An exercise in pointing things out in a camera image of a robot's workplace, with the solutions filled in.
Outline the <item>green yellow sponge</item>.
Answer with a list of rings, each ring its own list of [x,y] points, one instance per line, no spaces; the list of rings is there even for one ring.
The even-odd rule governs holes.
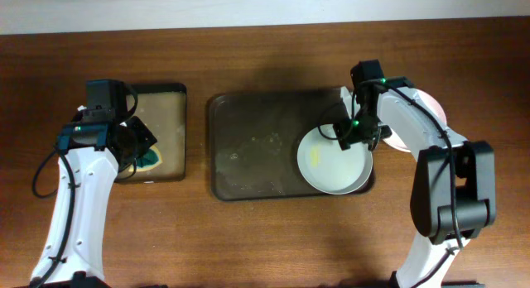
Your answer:
[[[146,154],[136,159],[131,170],[148,171],[158,167],[162,163],[161,153],[156,146],[151,146]]]

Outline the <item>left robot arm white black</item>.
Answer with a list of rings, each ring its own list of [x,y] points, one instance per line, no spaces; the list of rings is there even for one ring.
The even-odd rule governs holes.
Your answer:
[[[103,238],[108,199],[120,173],[157,143],[129,106],[134,88],[116,79],[90,80],[87,103],[66,123],[53,146],[59,182],[41,257],[30,285],[104,285]]]

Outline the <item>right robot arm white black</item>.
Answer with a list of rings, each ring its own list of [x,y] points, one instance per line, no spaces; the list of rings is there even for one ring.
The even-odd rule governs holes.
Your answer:
[[[455,257],[496,218],[494,150],[442,122],[413,83],[387,77],[378,60],[350,71],[348,118],[333,130],[342,150],[363,143],[373,151],[397,134],[415,158],[410,210],[417,233],[391,287],[440,287]]]

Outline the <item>pinkish white plate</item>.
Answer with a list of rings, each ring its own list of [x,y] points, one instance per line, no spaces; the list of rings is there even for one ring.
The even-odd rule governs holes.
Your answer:
[[[445,111],[438,101],[435,100],[430,94],[420,89],[417,89],[417,94],[422,102],[438,117],[438,119],[444,124],[447,124]],[[385,138],[383,141],[396,150],[410,153],[410,150],[406,147],[405,143],[395,131],[393,131],[390,137]]]

